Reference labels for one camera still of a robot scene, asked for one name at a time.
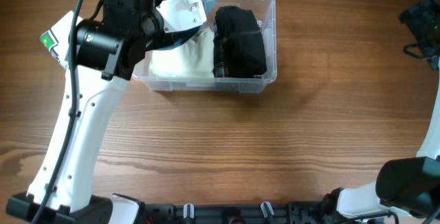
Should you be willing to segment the cream cloth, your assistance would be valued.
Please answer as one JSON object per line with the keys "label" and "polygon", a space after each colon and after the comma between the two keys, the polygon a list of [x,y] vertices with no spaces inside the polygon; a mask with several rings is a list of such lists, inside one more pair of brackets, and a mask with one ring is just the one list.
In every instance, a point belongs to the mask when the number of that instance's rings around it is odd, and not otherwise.
{"label": "cream cloth", "polygon": [[149,74],[160,77],[214,78],[214,35],[207,27],[179,47],[147,52]]}

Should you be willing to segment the plaid shirt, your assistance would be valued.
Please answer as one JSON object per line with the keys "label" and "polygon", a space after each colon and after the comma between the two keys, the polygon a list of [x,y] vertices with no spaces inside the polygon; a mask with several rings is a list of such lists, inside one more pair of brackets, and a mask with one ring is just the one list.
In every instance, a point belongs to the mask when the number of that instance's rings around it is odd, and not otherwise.
{"label": "plaid shirt", "polygon": [[216,22],[213,23],[214,32],[214,69],[212,70],[215,78],[230,78],[230,69],[227,62],[223,58],[223,48],[218,39],[218,31]]}

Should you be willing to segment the black garment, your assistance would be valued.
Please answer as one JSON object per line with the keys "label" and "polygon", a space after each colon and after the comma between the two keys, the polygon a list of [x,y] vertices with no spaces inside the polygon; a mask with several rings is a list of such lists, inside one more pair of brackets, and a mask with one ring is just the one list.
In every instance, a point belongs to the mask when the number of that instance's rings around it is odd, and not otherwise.
{"label": "black garment", "polygon": [[223,6],[216,11],[215,22],[230,77],[260,78],[267,63],[261,22],[253,11]]}

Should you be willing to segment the white printed shirt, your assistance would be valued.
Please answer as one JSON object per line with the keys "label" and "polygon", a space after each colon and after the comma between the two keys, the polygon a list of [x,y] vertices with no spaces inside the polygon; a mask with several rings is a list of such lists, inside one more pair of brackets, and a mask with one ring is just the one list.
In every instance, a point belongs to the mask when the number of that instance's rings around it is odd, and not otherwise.
{"label": "white printed shirt", "polygon": [[69,11],[39,38],[40,42],[63,69],[69,68],[67,52],[69,49],[69,33],[71,31],[73,15],[74,12]]}

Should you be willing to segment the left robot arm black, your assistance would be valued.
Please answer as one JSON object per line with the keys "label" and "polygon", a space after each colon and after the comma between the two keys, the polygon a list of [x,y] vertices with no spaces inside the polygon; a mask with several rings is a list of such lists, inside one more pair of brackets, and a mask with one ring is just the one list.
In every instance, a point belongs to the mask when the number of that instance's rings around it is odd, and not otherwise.
{"label": "left robot arm black", "polygon": [[93,175],[111,115],[135,66],[151,49],[185,43],[206,21],[204,0],[100,0],[71,18],[65,92],[47,153],[6,212],[29,223],[147,223],[145,204],[93,194]]}

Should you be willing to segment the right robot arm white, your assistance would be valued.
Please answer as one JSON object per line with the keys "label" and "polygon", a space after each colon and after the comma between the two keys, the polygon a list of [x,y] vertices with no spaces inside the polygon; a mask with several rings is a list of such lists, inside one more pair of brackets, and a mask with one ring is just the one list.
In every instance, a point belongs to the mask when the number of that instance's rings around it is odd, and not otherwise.
{"label": "right robot arm white", "polygon": [[[415,37],[403,52],[439,70],[439,3],[421,0],[398,19]],[[316,206],[321,223],[368,223],[384,217],[439,219],[439,102],[434,103],[424,141],[415,157],[386,162],[373,183],[338,188]]]}

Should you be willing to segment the clear plastic storage bin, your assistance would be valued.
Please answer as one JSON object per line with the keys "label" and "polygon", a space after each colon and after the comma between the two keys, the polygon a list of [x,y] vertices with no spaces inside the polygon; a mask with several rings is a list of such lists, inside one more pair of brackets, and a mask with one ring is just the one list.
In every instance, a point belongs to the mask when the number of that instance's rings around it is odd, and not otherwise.
{"label": "clear plastic storage bin", "polygon": [[134,68],[132,79],[143,82],[152,91],[234,91],[260,93],[277,77],[276,58],[276,0],[215,0],[215,7],[207,15],[203,27],[213,27],[215,12],[222,6],[235,5],[251,10],[262,21],[267,71],[258,78],[189,78],[159,77],[149,74],[147,56]]}

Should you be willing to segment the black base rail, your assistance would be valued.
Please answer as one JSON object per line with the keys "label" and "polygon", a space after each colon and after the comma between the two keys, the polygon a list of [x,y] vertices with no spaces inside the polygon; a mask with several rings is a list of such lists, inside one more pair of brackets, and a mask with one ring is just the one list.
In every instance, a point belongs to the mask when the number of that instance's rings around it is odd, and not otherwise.
{"label": "black base rail", "polygon": [[146,204],[136,221],[140,224],[336,224],[336,223],[384,223],[399,217],[390,210],[377,214],[361,214],[343,217],[329,204],[319,202],[291,202],[272,204],[264,201],[254,205],[194,205]]}

